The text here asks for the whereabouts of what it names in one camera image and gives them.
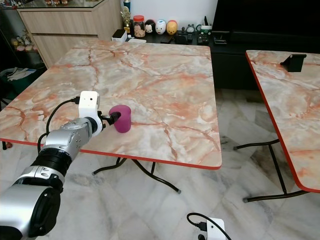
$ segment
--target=yellow egg-shaped figurine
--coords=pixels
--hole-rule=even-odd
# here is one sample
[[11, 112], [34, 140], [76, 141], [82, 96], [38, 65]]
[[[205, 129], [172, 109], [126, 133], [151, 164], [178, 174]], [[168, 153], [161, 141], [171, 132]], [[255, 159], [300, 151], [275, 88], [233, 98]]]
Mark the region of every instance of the yellow egg-shaped figurine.
[[175, 20], [170, 20], [168, 21], [167, 25], [166, 25], [166, 32], [169, 35], [174, 35], [178, 30], [178, 24]]

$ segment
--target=magenta cup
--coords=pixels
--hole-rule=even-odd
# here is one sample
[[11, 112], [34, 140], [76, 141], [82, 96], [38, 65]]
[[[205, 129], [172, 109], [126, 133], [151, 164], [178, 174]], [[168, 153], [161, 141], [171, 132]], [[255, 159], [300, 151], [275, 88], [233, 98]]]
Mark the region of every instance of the magenta cup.
[[114, 123], [115, 129], [119, 133], [126, 133], [131, 128], [131, 109], [126, 105], [117, 105], [110, 109], [109, 115], [114, 112], [120, 112], [121, 116]]

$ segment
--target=tiled floor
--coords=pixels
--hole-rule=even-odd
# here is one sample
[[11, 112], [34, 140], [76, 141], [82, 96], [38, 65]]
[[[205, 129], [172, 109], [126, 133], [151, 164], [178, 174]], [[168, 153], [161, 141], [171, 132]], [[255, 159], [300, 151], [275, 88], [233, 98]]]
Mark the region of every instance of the tiled floor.
[[[268, 148], [233, 146], [277, 138], [259, 92], [217, 90], [222, 168], [203, 170], [157, 164], [155, 174], [182, 190], [143, 174], [127, 160], [92, 176], [116, 158], [81, 153], [67, 173], [55, 228], [39, 240], [197, 240], [186, 215], [222, 218], [232, 240], [319, 240], [320, 194], [244, 203], [247, 196], [280, 194]], [[288, 190], [298, 190], [280, 144], [274, 146]], [[36, 147], [14, 144], [0, 151], [0, 190], [29, 166]], [[151, 168], [150, 162], [141, 162]]]

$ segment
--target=marble table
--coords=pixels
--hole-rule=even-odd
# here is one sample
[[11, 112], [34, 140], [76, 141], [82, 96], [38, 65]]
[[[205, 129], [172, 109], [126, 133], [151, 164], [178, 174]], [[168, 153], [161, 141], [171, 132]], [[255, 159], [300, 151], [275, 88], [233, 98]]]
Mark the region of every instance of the marble table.
[[[103, 114], [132, 110], [132, 127], [93, 137], [85, 153], [216, 170], [222, 156], [211, 53], [207, 46], [80, 42], [0, 112], [2, 141], [36, 145], [61, 102], [97, 91]], [[50, 130], [77, 118], [68, 103]]]
[[280, 65], [292, 52], [246, 56], [297, 186], [320, 193], [320, 54], [306, 53], [301, 72]]

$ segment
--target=trophy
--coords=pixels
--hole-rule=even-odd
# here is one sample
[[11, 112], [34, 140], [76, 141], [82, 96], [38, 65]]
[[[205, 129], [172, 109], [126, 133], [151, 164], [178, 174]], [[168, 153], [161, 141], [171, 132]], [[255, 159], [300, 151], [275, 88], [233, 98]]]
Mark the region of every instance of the trophy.
[[126, 30], [128, 34], [130, 34], [130, 11], [127, 6], [123, 7], [123, 12], [121, 11], [121, 16], [123, 18], [123, 29]]

